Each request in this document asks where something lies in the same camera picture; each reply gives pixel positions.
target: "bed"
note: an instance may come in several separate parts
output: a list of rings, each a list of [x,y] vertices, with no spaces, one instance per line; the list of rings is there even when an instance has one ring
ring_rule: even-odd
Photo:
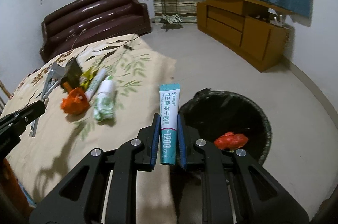
[[[114,76],[118,90],[116,121],[98,124],[92,117],[92,107],[79,116],[67,115],[60,109],[61,99],[67,94],[60,87],[53,90],[36,137],[28,136],[27,126],[21,142],[6,158],[35,202],[41,201],[91,149],[116,149],[135,138],[139,129],[151,125],[154,113],[159,111],[158,87],[171,82],[175,66],[175,60],[151,50],[136,34],[98,41],[58,55],[26,76],[1,116],[38,100],[48,67],[53,62],[65,66],[72,57],[77,58],[83,71],[99,66]],[[138,173],[137,223],[176,223],[169,172],[168,166],[157,163],[153,172]]]

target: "silver screw head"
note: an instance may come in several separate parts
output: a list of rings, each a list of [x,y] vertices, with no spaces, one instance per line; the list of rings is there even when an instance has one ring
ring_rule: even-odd
[[[138,145],[140,145],[141,144],[141,140],[140,139],[133,139],[132,141],[131,141],[131,144],[133,145],[133,146],[138,146]]]
[[[92,156],[99,156],[101,154],[101,150],[98,148],[95,148],[90,153]]]
[[[246,151],[243,150],[242,148],[239,148],[239,149],[236,150],[236,154],[238,156],[246,156]]]
[[[197,139],[196,145],[197,146],[204,146],[207,142],[204,139]]]

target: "toothpaste-style tube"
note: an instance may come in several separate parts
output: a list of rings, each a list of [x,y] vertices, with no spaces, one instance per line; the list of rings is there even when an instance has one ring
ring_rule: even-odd
[[[164,165],[175,165],[179,98],[179,84],[163,84],[159,87],[161,164]]]
[[[84,93],[87,97],[88,102],[92,99],[95,92],[99,88],[99,85],[106,77],[107,70],[105,68],[100,69],[100,71],[95,75],[94,79],[89,84],[87,91]]]

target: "wooden cabinet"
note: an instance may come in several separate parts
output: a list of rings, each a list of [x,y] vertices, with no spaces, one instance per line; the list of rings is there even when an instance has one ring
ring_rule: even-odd
[[[270,34],[270,25],[250,17],[245,19],[242,49],[258,61],[262,61]]]
[[[241,43],[242,33],[221,22],[207,18],[207,29],[238,47]]]
[[[290,14],[259,0],[206,0],[197,3],[197,26],[264,71],[279,62],[287,39],[287,29],[253,18],[267,17],[269,7]]]

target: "trash can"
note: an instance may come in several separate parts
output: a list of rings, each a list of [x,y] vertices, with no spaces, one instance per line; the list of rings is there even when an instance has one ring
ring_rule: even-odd
[[[249,98],[230,91],[203,89],[179,110],[186,125],[214,142],[227,132],[244,134],[245,149],[261,165],[271,146],[271,126],[262,109]]]

